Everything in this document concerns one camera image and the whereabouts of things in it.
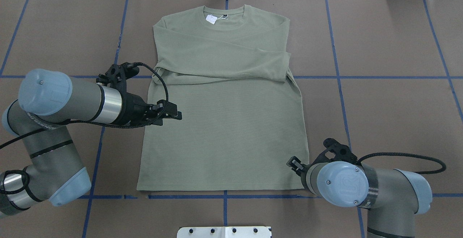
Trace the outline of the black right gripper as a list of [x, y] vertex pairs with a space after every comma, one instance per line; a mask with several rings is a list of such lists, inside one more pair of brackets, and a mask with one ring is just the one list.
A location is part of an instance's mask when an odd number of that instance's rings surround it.
[[308, 170], [312, 166], [320, 163], [331, 162], [348, 162], [355, 165], [358, 162], [358, 157], [355, 154], [353, 154], [350, 147], [341, 144], [335, 139], [325, 139], [323, 142], [323, 146], [325, 147], [325, 150], [322, 151], [309, 165], [302, 163], [301, 160], [297, 157], [291, 157], [286, 163], [286, 165], [291, 169], [297, 170], [297, 175], [301, 179], [302, 186], [304, 187], [304, 189], [308, 191], [310, 189], [307, 183], [307, 175]]

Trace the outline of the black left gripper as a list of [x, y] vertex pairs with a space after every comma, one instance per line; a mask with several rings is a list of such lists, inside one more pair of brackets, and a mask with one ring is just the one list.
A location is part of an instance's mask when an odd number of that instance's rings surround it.
[[[157, 103], [146, 103], [139, 95], [126, 90], [126, 82], [138, 75], [139, 68], [144, 67], [159, 79], [164, 88], [165, 99]], [[175, 103], [169, 102], [166, 84], [161, 76], [149, 65], [142, 62], [125, 62], [113, 64], [104, 74], [99, 74], [96, 83], [102, 93], [101, 105], [96, 114], [96, 123], [107, 127], [144, 127], [163, 125], [164, 118], [182, 120], [182, 112]]]

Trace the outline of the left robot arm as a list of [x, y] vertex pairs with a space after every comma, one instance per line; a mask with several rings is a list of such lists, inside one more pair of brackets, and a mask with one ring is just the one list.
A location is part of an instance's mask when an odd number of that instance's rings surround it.
[[23, 169], [1, 173], [1, 217], [17, 215], [42, 201], [63, 206], [90, 191], [92, 183], [76, 145], [70, 124], [92, 124], [132, 129], [161, 126], [164, 118], [182, 119], [177, 105], [165, 98], [146, 103], [126, 90], [126, 82], [149, 69], [142, 62], [113, 64], [95, 83], [58, 71], [34, 69], [25, 75], [16, 101], [2, 115], [4, 128], [15, 136], [1, 145], [23, 141], [31, 160]]

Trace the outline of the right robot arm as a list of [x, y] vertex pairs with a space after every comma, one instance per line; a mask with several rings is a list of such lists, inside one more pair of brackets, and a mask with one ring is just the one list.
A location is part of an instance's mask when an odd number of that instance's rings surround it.
[[410, 157], [441, 163], [433, 157], [380, 152], [357, 158], [349, 146], [326, 139], [311, 164], [295, 156], [287, 166], [301, 179], [304, 189], [338, 207], [367, 210], [368, 238], [414, 238], [415, 216], [427, 213], [433, 201], [426, 172], [381, 169], [364, 161], [371, 157]]

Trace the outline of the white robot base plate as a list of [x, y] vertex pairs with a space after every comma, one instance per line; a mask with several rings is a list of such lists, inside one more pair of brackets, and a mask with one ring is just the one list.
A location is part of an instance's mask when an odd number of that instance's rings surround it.
[[271, 238], [272, 229], [267, 226], [206, 226], [183, 227], [177, 238]]

